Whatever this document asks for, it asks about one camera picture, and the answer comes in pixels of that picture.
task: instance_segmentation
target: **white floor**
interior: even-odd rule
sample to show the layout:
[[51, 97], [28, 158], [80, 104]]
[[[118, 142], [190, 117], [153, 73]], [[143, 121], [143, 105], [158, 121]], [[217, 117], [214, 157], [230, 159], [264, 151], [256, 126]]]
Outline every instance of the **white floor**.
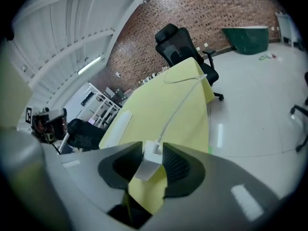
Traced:
[[289, 112], [308, 96], [308, 58], [279, 43], [270, 44], [269, 52], [281, 61], [234, 51], [214, 57], [219, 80], [213, 91], [225, 100], [216, 98], [209, 105], [209, 144], [212, 154], [237, 163], [284, 197], [307, 162], [307, 148], [295, 151], [308, 131], [307, 121], [298, 112], [291, 119]]

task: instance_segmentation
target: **white ceiling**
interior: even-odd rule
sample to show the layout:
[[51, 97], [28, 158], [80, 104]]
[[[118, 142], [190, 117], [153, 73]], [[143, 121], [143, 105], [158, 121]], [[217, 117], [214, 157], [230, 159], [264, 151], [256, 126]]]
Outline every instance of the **white ceiling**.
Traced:
[[[29, 105], [63, 106], [105, 67], [124, 24], [142, 2], [28, 0], [14, 18], [14, 39], [7, 49], [12, 65], [33, 91]], [[98, 56], [99, 63], [77, 74]]]

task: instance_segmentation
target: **green bathtub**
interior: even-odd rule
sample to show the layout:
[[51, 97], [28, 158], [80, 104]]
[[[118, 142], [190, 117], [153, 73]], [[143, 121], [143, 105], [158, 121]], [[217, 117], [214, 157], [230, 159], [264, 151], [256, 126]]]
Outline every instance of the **green bathtub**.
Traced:
[[241, 54], [253, 55], [267, 51], [269, 47], [267, 26], [226, 27], [221, 30]]

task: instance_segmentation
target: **brick wall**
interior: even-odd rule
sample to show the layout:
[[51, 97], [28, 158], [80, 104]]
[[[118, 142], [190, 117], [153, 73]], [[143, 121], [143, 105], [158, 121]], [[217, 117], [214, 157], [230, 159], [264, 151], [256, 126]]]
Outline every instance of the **brick wall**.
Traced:
[[120, 33], [107, 66], [90, 80], [99, 90], [126, 91], [157, 73], [166, 61], [156, 52], [155, 34], [168, 23], [188, 29], [195, 47], [221, 50], [230, 47], [220, 30], [232, 26], [269, 26], [269, 38], [279, 37], [276, 0], [147, 0], [132, 14]]

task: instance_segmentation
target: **yellow tablecloth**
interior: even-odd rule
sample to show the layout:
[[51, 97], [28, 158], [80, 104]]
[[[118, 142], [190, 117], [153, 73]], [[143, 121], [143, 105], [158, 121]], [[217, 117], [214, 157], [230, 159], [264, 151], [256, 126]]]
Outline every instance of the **yellow tablecloth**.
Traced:
[[[173, 66], [156, 78], [136, 89], [120, 110], [116, 119], [100, 142], [100, 148], [109, 137], [117, 119], [124, 111], [130, 110], [133, 116], [125, 130], [120, 144], [147, 140], [155, 141], [172, 113], [197, 80], [187, 80], [175, 84], [165, 81], [178, 81], [202, 75], [203, 72], [193, 58]], [[214, 93], [203, 79], [190, 97], [173, 117], [162, 142], [170, 142], [207, 152], [208, 120], [206, 104], [214, 98]], [[129, 194], [148, 212], [154, 214], [163, 205], [163, 196], [167, 186], [164, 168], [159, 170], [149, 181], [133, 178], [128, 186]]]

